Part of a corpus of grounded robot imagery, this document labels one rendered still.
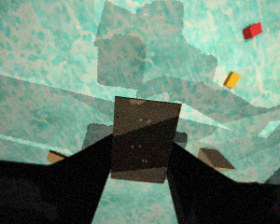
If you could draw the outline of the small red block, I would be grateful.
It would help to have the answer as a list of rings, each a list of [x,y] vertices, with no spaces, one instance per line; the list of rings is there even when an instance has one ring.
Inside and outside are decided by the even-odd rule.
[[[259,35],[260,33],[262,33],[261,30],[261,26],[260,26],[260,22],[258,22],[257,24],[252,24],[249,27],[245,28],[243,30],[244,36],[245,36],[245,40],[252,38],[256,35]]]

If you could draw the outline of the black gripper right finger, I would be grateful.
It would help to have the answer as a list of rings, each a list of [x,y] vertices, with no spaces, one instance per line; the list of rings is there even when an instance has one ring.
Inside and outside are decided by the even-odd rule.
[[[166,173],[177,224],[245,224],[280,213],[280,185],[236,182],[173,143]]]

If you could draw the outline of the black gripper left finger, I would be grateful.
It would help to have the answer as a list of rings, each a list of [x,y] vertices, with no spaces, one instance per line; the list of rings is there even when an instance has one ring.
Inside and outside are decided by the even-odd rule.
[[[91,224],[111,170],[112,139],[48,165],[0,161],[0,205],[40,209],[48,224]]]

